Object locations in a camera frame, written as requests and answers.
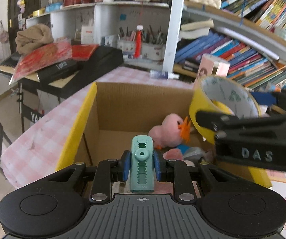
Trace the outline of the pink plush bird orange beak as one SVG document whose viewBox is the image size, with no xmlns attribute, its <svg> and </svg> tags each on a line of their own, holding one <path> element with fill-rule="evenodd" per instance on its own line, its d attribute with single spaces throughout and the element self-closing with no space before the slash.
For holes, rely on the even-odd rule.
<svg viewBox="0 0 286 239">
<path fill-rule="evenodd" d="M 191 123 L 188 117 L 182 119 L 174 113 L 167 115 L 161 125 L 154 126 L 148 132 L 154 148 L 174 148 L 183 142 L 190 142 Z"/>
</svg>

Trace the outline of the pink checkered tablecloth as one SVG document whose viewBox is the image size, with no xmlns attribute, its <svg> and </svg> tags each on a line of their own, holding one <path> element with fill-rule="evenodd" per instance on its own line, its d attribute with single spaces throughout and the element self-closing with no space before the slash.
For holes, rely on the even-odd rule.
<svg viewBox="0 0 286 239">
<path fill-rule="evenodd" d="M 164 159 L 164 182 L 157 181 L 154 169 L 154 187 L 165 183 L 166 192 L 143 194 L 112 193 L 114 185 L 122 183 L 122 155 L 97 165 L 74 162 L 56 170 L 93 83 L 195 87 L 118 67 L 46 114 L 1 156 L 5 176 L 15 187 L 0 202 L 7 238 L 281 238 L 286 190 L 270 190 L 267 169 L 220 160 L 190 167 Z M 259 107 L 259 117 L 286 114 L 274 105 Z M 197 130 L 187 144 L 214 145 Z M 130 171 L 123 183 L 129 183 Z"/>
</svg>

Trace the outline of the white bookshelf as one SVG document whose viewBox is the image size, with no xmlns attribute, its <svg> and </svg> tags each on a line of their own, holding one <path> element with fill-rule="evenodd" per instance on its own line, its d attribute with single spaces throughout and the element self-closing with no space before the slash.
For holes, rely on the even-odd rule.
<svg viewBox="0 0 286 239">
<path fill-rule="evenodd" d="M 92 22 L 96 44 L 105 36 L 116 35 L 121 27 L 135 30 L 141 24 L 145 29 L 161 29 L 167 35 L 166 49 L 163 62 L 155 66 L 172 71 L 183 16 L 194 21 L 212 19 L 216 31 L 237 38 L 270 58 L 286 62 L 285 40 L 245 18 L 185 0 L 173 0 L 171 5 L 135 1 L 77 4 L 28 18 L 26 24 L 27 27 L 48 24 L 52 36 L 58 39 L 73 38 L 76 30 Z"/>
</svg>

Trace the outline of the green crocodile stapler remover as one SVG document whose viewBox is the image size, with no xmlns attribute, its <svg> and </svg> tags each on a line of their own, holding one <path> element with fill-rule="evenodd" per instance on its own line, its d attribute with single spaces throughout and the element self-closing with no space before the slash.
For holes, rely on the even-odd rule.
<svg viewBox="0 0 286 239">
<path fill-rule="evenodd" d="M 133 194 L 154 192 L 153 139 L 137 135 L 132 139 L 129 188 Z"/>
</svg>

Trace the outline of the pink cylindrical humidifier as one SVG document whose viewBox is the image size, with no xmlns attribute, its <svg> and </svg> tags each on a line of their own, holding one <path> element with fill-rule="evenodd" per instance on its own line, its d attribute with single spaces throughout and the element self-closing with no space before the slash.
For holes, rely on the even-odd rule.
<svg viewBox="0 0 286 239">
<path fill-rule="evenodd" d="M 226 77 L 229 68 L 230 63 L 228 61 L 212 54 L 206 53 L 202 55 L 195 81 L 198 81 L 200 78 L 207 75 L 218 75 Z"/>
</svg>

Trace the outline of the pink plush pig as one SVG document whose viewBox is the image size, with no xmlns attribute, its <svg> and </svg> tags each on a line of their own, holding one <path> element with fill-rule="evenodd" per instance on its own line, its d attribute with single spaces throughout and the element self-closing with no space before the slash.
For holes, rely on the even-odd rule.
<svg viewBox="0 0 286 239">
<path fill-rule="evenodd" d="M 181 149 L 172 148 L 163 153 L 166 160 L 174 159 L 184 161 L 187 166 L 197 166 L 200 162 L 213 162 L 214 156 L 211 150 L 204 151 L 200 147 L 190 147 L 185 153 Z"/>
</svg>

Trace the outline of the beige knitted cloth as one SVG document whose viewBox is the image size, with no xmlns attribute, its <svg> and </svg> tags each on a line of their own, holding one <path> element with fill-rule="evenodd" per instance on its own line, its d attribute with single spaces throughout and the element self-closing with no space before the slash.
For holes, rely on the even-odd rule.
<svg viewBox="0 0 286 239">
<path fill-rule="evenodd" d="M 36 24 L 25 30 L 18 31 L 15 38 L 16 51 L 20 55 L 27 55 L 54 41 L 50 28 L 45 24 Z"/>
</svg>

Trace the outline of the black electronic keyboard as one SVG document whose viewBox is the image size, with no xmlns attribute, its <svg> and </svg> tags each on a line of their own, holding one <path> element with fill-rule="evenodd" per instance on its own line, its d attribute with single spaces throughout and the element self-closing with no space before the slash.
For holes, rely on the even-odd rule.
<svg viewBox="0 0 286 239">
<path fill-rule="evenodd" d="M 120 49 L 95 44 L 73 45 L 71 59 L 47 66 L 15 84 L 30 92 L 40 90 L 67 99 L 122 64 Z"/>
</svg>

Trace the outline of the row of books lower shelf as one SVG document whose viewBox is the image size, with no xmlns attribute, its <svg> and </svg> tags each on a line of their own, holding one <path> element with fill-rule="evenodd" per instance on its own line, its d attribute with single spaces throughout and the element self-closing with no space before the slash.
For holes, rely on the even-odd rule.
<svg viewBox="0 0 286 239">
<path fill-rule="evenodd" d="M 286 66 L 251 46 L 220 33 L 178 42 L 173 71 L 196 76 L 201 59 L 209 54 L 226 60 L 227 77 L 251 91 L 286 89 Z"/>
</svg>

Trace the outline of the yellow tape roll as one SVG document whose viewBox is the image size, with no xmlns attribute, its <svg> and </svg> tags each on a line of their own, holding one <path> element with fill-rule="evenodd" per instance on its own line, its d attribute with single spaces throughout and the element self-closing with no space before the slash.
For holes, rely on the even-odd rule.
<svg viewBox="0 0 286 239">
<path fill-rule="evenodd" d="M 197 80 L 189 106 L 194 127 L 209 143 L 214 144 L 215 131 L 200 126 L 195 116 L 198 111 L 223 113 L 240 119 L 261 116 L 258 103 L 245 88 L 218 75 L 207 75 Z"/>
</svg>

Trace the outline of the white spray bottle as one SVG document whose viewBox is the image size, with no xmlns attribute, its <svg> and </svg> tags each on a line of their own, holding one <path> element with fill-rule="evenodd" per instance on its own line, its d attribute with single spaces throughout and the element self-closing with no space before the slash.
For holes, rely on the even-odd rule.
<svg viewBox="0 0 286 239">
<path fill-rule="evenodd" d="M 180 75 L 166 72 L 166 71 L 156 71 L 156 70 L 150 70 L 149 77 L 151 79 L 162 79 L 162 80 L 168 80 L 168 79 L 175 79 L 178 80 Z"/>
</svg>

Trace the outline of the red paper sheets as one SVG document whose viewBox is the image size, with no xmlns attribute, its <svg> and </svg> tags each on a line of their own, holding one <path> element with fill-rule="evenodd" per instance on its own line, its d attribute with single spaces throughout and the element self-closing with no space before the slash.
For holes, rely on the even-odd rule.
<svg viewBox="0 0 286 239">
<path fill-rule="evenodd" d="M 14 84 L 32 73 L 63 61 L 70 59 L 76 62 L 87 61 L 98 47 L 97 44 L 72 45 L 69 39 L 41 46 L 20 57 L 9 84 Z"/>
</svg>

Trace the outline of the red tassel ornament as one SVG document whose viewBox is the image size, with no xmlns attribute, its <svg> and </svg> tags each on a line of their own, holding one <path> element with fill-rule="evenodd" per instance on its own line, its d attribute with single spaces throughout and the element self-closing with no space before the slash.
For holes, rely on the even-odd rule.
<svg viewBox="0 0 286 239">
<path fill-rule="evenodd" d="M 135 40 L 135 52 L 134 52 L 134 58 L 140 57 L 141 54 L 141 44 L 142 44 L 142 31 L 143 26 L 140 24 L 136 27 L 136 40 Z"/>
</svg>

